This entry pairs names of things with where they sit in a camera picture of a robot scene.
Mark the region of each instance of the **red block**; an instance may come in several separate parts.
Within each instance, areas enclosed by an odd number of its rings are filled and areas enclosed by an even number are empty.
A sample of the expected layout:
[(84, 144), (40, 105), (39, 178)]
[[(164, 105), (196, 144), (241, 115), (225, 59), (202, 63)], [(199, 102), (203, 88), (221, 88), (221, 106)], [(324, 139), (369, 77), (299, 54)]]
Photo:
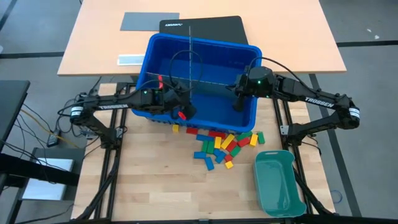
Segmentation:
[(235, 148), (236, 144), (237, 144), (237, 142), (232, 140), (231, 143), (226, 147), (226, 150), (228, 152), (231, 152)]
[(187, 133), (188, 134), (198, 134), (198, 129), (197, 128), (187, 128)]
[(219, 133), (217, 131), (209, 131), (209, 136), (211, 137), (221, 137), (222, 139), (224, 139), (226, 137), (225, 133)]
[(238, 146), (239, 147), (243, 147), (243, 146), (245, 146), (245, 145), (247, 145), (249, 143), (250, 143), (250, 138), (247, 137), (247, 138), (244, 138), (244, 139), (238, 141)]
[(230, 154), (228, 154), (224, 157), (224, 159), (225, 159), (225, 162), (229, 162), (229, 161), (232, 161), (233, 157)]

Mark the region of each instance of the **green block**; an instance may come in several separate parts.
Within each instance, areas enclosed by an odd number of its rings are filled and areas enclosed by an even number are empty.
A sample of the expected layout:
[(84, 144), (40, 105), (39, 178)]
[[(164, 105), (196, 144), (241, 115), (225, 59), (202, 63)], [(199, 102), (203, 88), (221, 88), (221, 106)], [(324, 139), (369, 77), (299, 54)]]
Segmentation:
[(240, 134), (238, 137), (236, 137), (236, 139), (238, 140), (238, 141), (240, 141), (240, 140), (242, 140), (242, 139), (244, 139), (244, 138), (246, 138), (246, 137), (249, 137), (249, 136), (251, 136), (253, 133), (251, 132), (251, 131), (249, 131), (248, 133), (242, 133), (242, 134)]
[(208, 141), (203, 141), (203, 145), (201, 146), (202, 152), (207, 152), (207, 145), (209, 145)]
[(262, 131), (259, 131), (258, 133), (257, 133), (257, 135), (259, 136), (259, 143), (260, 144), (265, 144), (266, 143), (266, 139), (264, 139), (264, 134), (262, 133)]
[(241, 151), (241, 148), (239, 146), (235, 146), (234, 149), (232, 149), (231, 151), (231, 156), (235, 157), (236, 155), (238, 155), (238, 153)]
[(207, 145), (207, 153), (209, 154), (214, 153), (214, 141), (209, 141)]

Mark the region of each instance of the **gray floor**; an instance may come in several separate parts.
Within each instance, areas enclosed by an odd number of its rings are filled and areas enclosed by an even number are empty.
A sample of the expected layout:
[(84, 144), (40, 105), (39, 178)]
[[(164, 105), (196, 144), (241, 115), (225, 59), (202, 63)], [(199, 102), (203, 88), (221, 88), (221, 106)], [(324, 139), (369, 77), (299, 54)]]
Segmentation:
[[(11, 0), (0, 0), (0, 17)], [(398, 1), (394, 0), (321, 0), (330, 28), (337, 42), (397, 40)], [(0, 31), (0, 45), (4, 53), (58, 52), (64, 51), (73, 29), (80, 4), (78, 0), (18, 0), (10, 17)], [(394, 135), (397, 125), (394, 115), (398, 107), (394, 97), (398, 95), (398, 46), (355, 47), (340, 49), (348, 72), (342, 75), (317, 75), (325, 91), (346, 93), (352, 96), (361, 108), (361, 126), (351, 131), (337, 130), (340, 147), (348, 173), (364, 217), (398, 218), (398, 200), (395, 186), (398, 185), (396, 172), (396, 144)], [(25, 103), (37, 110), (52, 127), (56, 112), (68, 99), (81, 91), (88, 91), (96, 81), (95, 77), (60, 78), (56, 76), (61, 58), (29, 58), (0, 60), (0, 79), (30, 80), (29, 95)], [(309, 82), (308, 75), (301, 76)], [(108, 82), (110, 77), (103, 78)], [(126, 81), (128, 77), (113, 81)], [(316, 106), (308, 106), (311, 119), (320, 118)], [(47, 135), (30, 119), (27, 124), (46, 140)], [(27, 150), (39, 146), (30, 137)], [(79, 146), (84, 139), (73, 140)], [(331, 190), (343, 194), (336, 211), (350, 215), (348, 203), (338, 173), (335, 159), (325, 133), (317, 136), (322, 149), (322, 160)], [(21, 131), (12, 130), (9, 142), (22, 146)], [(9, 212), (9, 200), (16, 189), (7, 189), (0, 197), (0, 223), (5, 222)], [(62, 212), (72, 202), (24, 202), (18, 222), (45, 217)], [(70, 211), (49, 222), (66, 221)]]

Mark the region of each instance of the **blue plastic bin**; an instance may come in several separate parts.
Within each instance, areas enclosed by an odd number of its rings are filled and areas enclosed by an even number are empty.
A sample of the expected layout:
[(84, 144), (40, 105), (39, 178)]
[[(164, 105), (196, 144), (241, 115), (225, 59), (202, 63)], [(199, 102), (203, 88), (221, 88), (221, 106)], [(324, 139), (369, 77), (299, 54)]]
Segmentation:
[(257, 200), (272, 217), (297, 217), (307, 209), (297, 191), (293, 161), (293, 154), (285, 150), (260, 152), (254, 161)]
[[(163, 81), (169, 82), (170, 61), (180, 50), (190, 49), (189, 37), (169, 34), (155, 34), (148, 44), (144, 62), (137, 82), (141, 84), (164, 75)], [(257, 98), (247, 97), (244, 111), (237, 112), (232, 108), (237, 97), (225, 88), (235, 82), (236, 76), (244, 72), (245, 66), (255, 57), (260, 57), (259, 48), (251, 45), (192, 38), (192, 50), (203, 60), (203, 75), (192, 91), (192, 104), (197, 109), (196, 115), (189, 121), (172, 119), (170, 114), (154, 115), (133, 110), (134, 114), (150, 120), (179, 124), (191, 128), (211, 129), (215, 131), (244, 133), (252, 130), (256, 121)], [(259, 66), (261, 61), (253, 63)], [(200, 60), (192, 54), (192, 80), (200, 76)], [(182, 53), (173, 62), (172, 76), (189, 86), (190, 58), (189, 53)], [(155, 87), (150, 83), (145, 87)]]

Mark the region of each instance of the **yellow block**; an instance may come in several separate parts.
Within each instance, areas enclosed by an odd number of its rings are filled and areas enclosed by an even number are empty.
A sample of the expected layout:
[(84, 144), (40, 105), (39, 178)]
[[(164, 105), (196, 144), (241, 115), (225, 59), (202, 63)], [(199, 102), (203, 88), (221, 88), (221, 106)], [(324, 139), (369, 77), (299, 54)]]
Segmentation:
[(178, 124), (173, 124), (173, 133), (178, 133)]
[(219, 149), (221, 147), (221, 137), (216, 137), (214, 141), (214, 148)]
[(252, 134), (251, 139), (250, 139), (250, 145), (256, 146), (258, 138), (259, 138), (259, 136), (257, 134)]
[(224, 140), (224, 142), (221, 144), (221, 147), (223, 149), (226, 149), (228, 145), (231, 143), (231, 141), (235, 138), (233, 134), (229, 134), (228, 137)]
[(228, 162), (225, 163), (225, 166), (226, 166), (227, 169), (230, 169), (230, 168), (232, 168), (234, 166), (234, 164), (232, 163), (232, 161), (228, 161)]

